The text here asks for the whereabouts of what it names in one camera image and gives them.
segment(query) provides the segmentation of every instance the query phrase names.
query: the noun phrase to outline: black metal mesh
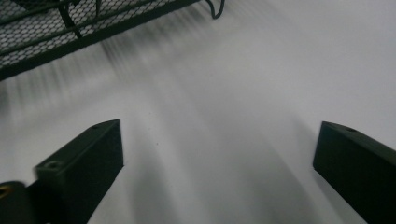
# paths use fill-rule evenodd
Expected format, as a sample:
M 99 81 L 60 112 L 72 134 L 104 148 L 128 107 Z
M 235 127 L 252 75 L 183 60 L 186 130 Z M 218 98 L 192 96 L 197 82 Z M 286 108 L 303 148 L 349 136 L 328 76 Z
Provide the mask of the black metal mesh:
M 0 0 L 0 70 L 175 1 Z

